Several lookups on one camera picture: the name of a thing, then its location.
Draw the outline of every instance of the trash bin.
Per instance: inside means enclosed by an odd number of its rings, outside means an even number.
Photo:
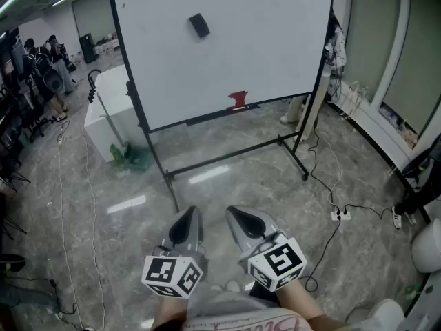
[[[434,219],[412,242],[412,259],[418,271],[441,270],[441,221]]]

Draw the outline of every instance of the whiteboard stand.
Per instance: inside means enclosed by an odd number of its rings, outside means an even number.
[[[329,20],[330,20],[330,16],[331,16],[332,2],[333,2],[333,0],[330,1],[330,5],[329,5],[329,15],[328,15],[328,20],[327,20],[326,36],[328,35],[327,32],[328,32],[328,30],[330,28]],[[318,86],[319,86],[319,83],[320,83],[320,78],[321,78],[321,75],[322,75],[323,66],[325,64],[325,46],[327,44],[327,38],[326,37],[324,38],[324,41],[323,41],[323,44],[322,44],[322,53],[321,53],[321,58],[320,58],[320,64],[319,64],[317,75],[316,75],[316,78],[315,78],[314,88],[313,88],[313,90],[311,92],[298,93],[298,94],[289,95],[289,96],[286,96],[286,97],[279,97],[279,98],[268,99],[268,100],[265,100],[265,101],[259,101],[259,102],[255,102],[255,103],[248,103],[245,106],[245,110],[246,110],[247,107],[251,106],[251,105],[267,103],[267,102],[274,101],[274,100],[277,100],[277,99],[287,99],[287,98],[301,97],[301,96],[304,96],[306,94],[310,94],[311,98],[310,98],[310,100],[308,102],[308,106],[307,106],[307,108],[305,110],[306,114],[305,114],[304,121],[302,122],[302,125],[300,127],[300,131],[296,131],[296,132],[293,132],[291,134],[284,135],[284,136],[280,136],[278,134],[277,137],[272,139],[272,140],[269,140],[269,141],[266,141],[266,142],[262,142],[262,143],[259,143],[257,145],[254,145],[254,146],[251,146],[251,147],[248,147],[248,148],[243,148],[242,150],[237,150],[237,151],[234,151],[234,152],[230,152],[228,154],[224,154],[222,156],[219,156],[219,157],[216,157],[216,158],[213,158],[213,159],[208,159],[208,160],[202,161],[200,163],[189,165],[189,166],[184,167],[184,168],[179,168],[179,169],[175,169],[175,170],[169,171],[168,169],[164,169],[163,168],[163,166],[161,164],[161,160],[159,159],[159,157],[158,157],[158,155],[156,153],[156,150],[154,149],[152,140],[150,139],[150,134],[152,132],[155,132],[155,131],[158,131],[158,130],[162,130],[163,128],[169,128],[169,127],[181,124],[181,123],[187,123],[187,121],[179,121],[179,122],[176,122],[176,123],[172,123],[172,124],[170,124],[168,126],[162,126],[162,127],[155,128],[155,129],[151,129],[149,127],[149,123],[147,121],[147,117],[145,115],[145,112],[144,112],[144,109],[143,109],[143,105],[142,105],[142,102],[140,100],[136,84],[134,82],[133,73],[132,73],[132,70],[131,70],[131,67],[130,67],[130,63],[129,63],[129,59],[128,59],[128,56],[127,56],[127,51],[126,51],[126,47],[125,47],[125,44],[124,44],[123,33],[121,32],[121,25],[120,25],[120,21],[119,21],[119,18],[118,18],[118,9],[116,7],[115,0],[110,0],[110,5],[112,7],[112,14],[113,14],[113,17],[114,17],[116,32],[118,34],[118,39],[119,39],[119,42],[121,44],[121,52],[123,54],[124,64],[125,64],[125,67],[127,68],[127,73],[128,73],[129,80],[130,80],[129,82],[127,82],[127,94],[130,95],[130,98],[132,99],[132,103],[133,103],[136,115],[137,115],[137,117],[138,117],[138,119],[140,121],[139,125],[141,126],[141,128],[142,128],[142,130],[144,132],[145,138],[147,139],[147,143],[148,143],[148,145],[150,147],[150,150],[152,151],[154,160],[155,160],[155,162],[156,162],[156,164],[157,164],[157,166],[159,168],[159,171],[161,172],[162,177],[164,178],[164,182],[166,183],[166,185],[167,185],[167,187],[168,187],[168,189],[170,191],[170,194],[171,194],[173,202],[174,202],[174,206],[176,208],[176,212],[179,212],[179,205],[178,205],[178,201],[176,199],[176,195],[174,193],[174,189],[173,189],[173,185],[172,185],[173,178],[176,175],[184,173],[184,172],[188,172],[190,170],[197,169],[197,168],[200,168],[200,167],[203,167],[203,166],[208,166],[209,164],[213,164],[213,163],[216,163],[216,162],[219,162],[219,161],[223,161],[224,159],[228,159],[228,158],[235,157],[235,156],[238,156],[238,155],[246,153],[246,152],[257,150],[259,148],[263,148],[263,147],[272,145],[274,143],[277,143],[278,145],[285,147],[286,151],[288,151],[288,153],[292,156],[294,161],[300,167],[300,169],[302,171],[302,180],[306,181],[308,179],[308,176],[309,176],[308,169],[306,169],[306,167],[303,165],[301,160],[296,156],[296,151],[297,151],[298,145],[300,143],[300,140],[302,138],[303,132],[305,130],[305,126],[307,124],[307,120],[308,120],[309,115],[311,113],[312,105],[314,103],[314,99],[316,98],[317,89],[318,89]],[[217,112],[217,113],[219,113],[221,116],[225,115],[225,111],[224,110],[222,110],[220,112]],[[212,115],[212,119],[215,118],[215,117],[218,117],[218,116],[216,116],[215,113],[212,113],[211,115]],[[290,148],[288,143],[286,142],[286,140],[288,140],[289,138],[292,138],[294,136],[297,136],[296,137],[296,142],[293,145],[293,147]]]

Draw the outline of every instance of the white marker cube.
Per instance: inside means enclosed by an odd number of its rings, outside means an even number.
[[[294,238],[248,259],[248,274],[273,292],[301,276],[306,258]]]
[[[141,282],[157,295],[189,298],[202,275],[191,257],[146,256]]]

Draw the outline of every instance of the power strip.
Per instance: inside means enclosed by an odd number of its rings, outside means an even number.
[[[332,211],[331,212],[331,219],[333,221],[338,221],[338,217],[340,217],[340,219],[342,221],[348,221],[351,219],[351,213],[349,211],[346,211],[346,214],[344,212],[339,212],[337,213],[337,211]]]

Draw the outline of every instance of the red object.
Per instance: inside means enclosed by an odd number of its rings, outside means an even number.
[[[245,106],[245,97],[247,96],[248,92],[240,91],[231,93],[228,98],[232,98],[236,101],[233,107],[228,107],[228,109],[231,108],[238,108],[238,107],[244,107]]]

